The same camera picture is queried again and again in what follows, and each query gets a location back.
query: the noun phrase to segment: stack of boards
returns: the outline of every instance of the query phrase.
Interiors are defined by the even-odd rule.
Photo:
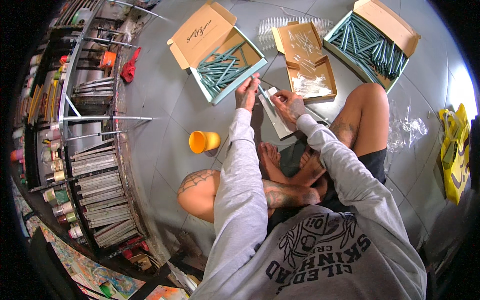
[[[120,180],[113,139],[75,153],[70,158],[74,176],[105,170],[75,183],[88,227],[96,230],[94,238],[98,246],[109,247],[137,235],[137,227]]]

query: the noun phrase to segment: cardboard box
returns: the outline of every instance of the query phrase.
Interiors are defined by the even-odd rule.
[[[417,47],[418,41],[421,36],[415,32],[415,30],[410,27],[400,16],[398,16],[393,10],[389,9],[385,4],[381,3],[379,0],[359,0],[355,2],[353,10],[347,13],[340,22],[325,36],[324,46],[330,50],[333,54],[339,57],[346,65],[348,65],[358,77],[363,79],[366,82],[372,82],[372,80],[367,76],[367,74],[357,66],[353,61],[351,61],[337,46],[328,42],[332,37],[333,33],[346,22],[350,15],[356,14],[366,22],[370,23],[375,27],[380,33],[382,33],[391,43],[395,41],[395,45],[404,51],[404,54],[409,58]],[[403,73],[403,68],[400,70],[398,77],[392,81],[385,79],[383,76],[378,75],[377,77],[385,86],[385,91],[390,92],[392,87],[395,85],[397,80]]]
[[[323,75],[325,77],[323,83],[331,93],[325,96],[304,97],[303,101],[306,104],[333,101],[336,96],[335,78],[328,57],[322,53],[322,40],[313,23],[290,22],[284,27],[272,27],[272,33],[276,48],[285,54],[292,91],[295,91],[292,78],[296,78],[299,73],[312,79]]]
[[[260,50],[235,26],[236,21],[237,17],[223,6],[209,0],[167,42],[168,45],[171,45],[170,51],[180,67],[183,70],[190,69],[202,93],[211,104],[217,104],[247,77],[267,64]],[[233,55],[240,59],[237,67],[247,64],[251,67],[213,98],[200,81],[201,76],[196,69],[198,64],[216,47],[220,46],[217,53],[223,53],[243,41],[246,42],[242,46],[246,62],[243,61],[239,50]]]

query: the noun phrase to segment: left hand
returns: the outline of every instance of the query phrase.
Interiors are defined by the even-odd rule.
[[[252,113],[253,105],[255,104],[255,93],[257,93],[258,84],[260,84],[259,73],[254,73],[255,79],[249,76],[235,91],[235,101],[237,108],[244,108]]]

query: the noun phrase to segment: right hand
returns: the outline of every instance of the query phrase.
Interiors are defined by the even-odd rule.
[[[270,100],[278,108],[282,117],[295,125],[297,124],[298,118],[306,114],[303,99],[291,91],[278,91],[270,97]]]

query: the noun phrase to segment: yellow plastic bag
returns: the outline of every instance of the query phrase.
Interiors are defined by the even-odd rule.
[[[445,128],[445,139],[440,152],[445,193],[448,200],[458,205],[470,175],[468,167],[470,123],[463,104],[460,104],[456,112],[442,109],[439,115]]]

